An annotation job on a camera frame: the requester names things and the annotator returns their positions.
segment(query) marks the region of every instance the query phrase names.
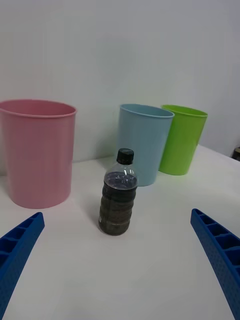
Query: blue bucket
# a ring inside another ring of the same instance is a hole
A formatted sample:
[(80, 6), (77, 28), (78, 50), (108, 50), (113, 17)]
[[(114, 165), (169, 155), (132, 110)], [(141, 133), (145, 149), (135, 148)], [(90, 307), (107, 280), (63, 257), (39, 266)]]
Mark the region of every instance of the blue bucket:
[(174, 113), (141, 104), (120, 106), (116, 153), (120, 148), (134, 151), (133, 166), (138, 186), (156, 180)]

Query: dark object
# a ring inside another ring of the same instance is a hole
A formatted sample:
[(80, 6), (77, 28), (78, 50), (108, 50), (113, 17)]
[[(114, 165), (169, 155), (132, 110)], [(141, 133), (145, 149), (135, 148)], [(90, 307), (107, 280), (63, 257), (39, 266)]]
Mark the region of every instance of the dark object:
[(240, 320), (240, 239), (198, 209), (191, 212), (191, 225), (235, 320)]
[(104, 176), (98, 221), (102, 231), (112, 236), (123, 234), (130, 224), (138, 185), (133, 158), (132, 150), (120, 149), (117, 163)]
[(240, 147), (234, 149), (231, 158), (240, 161)]
[(134, 160), (134, 152), (131, 149), (119, 149), (116, 161), (121, 165), (131, 165)]
[(37, 212), (0, 238), (0, 320), (44, 226), (43, 214)]

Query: plastic bottle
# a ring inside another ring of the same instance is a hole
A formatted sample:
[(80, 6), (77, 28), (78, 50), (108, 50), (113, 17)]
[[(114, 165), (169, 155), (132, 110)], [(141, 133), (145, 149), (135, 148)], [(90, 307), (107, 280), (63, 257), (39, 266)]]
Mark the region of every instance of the plastic bottle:
[(116, 164), (104, 176), (99, 226), (105, 233), (118, 236), (127, 231), (138, 186), (133, 168), (134, 152), (119, 149)]

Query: green bucket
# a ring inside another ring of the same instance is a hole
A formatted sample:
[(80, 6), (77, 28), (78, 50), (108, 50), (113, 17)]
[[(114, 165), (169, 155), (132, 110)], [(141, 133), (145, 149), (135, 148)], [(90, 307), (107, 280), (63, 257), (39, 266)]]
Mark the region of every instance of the green bucket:
[(162, 105), (175, 117), (166, 141), (159, 171), (169, 175), (185, 175), (192, 162), (208, 114), (179, 105)]

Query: white wall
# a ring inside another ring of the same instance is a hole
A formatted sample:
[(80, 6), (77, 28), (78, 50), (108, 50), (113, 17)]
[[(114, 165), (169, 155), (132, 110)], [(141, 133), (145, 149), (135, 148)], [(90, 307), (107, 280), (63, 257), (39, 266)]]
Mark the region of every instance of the white wall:
[(239, 12), (239, 0), (0, 0), (0, 100), (76, 106), (75, 161), (113, 152), (121, 103), (202, 109), (201, 143), (230, 155)]

